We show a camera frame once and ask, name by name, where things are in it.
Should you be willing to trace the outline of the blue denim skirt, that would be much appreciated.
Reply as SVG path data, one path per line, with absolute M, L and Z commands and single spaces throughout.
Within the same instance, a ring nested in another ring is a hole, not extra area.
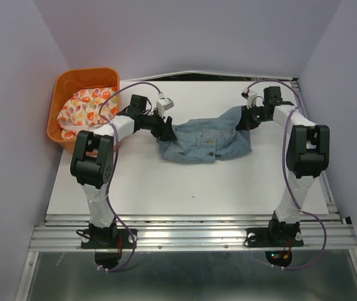
M 180 164 L 212 164 L 250 154 L 249 131 L 236 129 L 241 113 L 241 107 L 232 107 L 217 118 L 174 125 L 177 140 L 157 142 L 161 158 Z

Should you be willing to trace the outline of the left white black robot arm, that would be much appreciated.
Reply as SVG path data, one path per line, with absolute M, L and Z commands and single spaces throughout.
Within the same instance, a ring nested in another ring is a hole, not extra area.
M 174 104 L 159 93 L 154 110 L 147 109 L 147 97 L 132 95 L 129 106 L 101 126 L 97 131 L 82 130 L 78 133 L 70 165 L 70 173 L 81 186 L 90 210 L 87 229 L 78 230 L 84 249 L 113 248 L 121 240 L 109 189 L 118 159 L 120 140 L 140 129 L 161 141 L 176 139 L 171 117 L 165 117 Z

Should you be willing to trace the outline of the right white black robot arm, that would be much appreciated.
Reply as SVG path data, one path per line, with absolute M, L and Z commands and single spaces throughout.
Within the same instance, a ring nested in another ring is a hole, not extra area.
M 303 204 L 310 187 L 329 165 L 330 129 L 317 125 L 299 112 L 299 105 L 285 101 L 280 87 L 267 87 L 261 95 L 250 88 L 241 95 L 247 100 L 242 108 L 239 130 L 256 129 L 273 121 L 284 129 L 281 165 L 286 188 L 268 226 L 248 228 L 244 242 L 249 248 L 302 246 L 300 230 Z

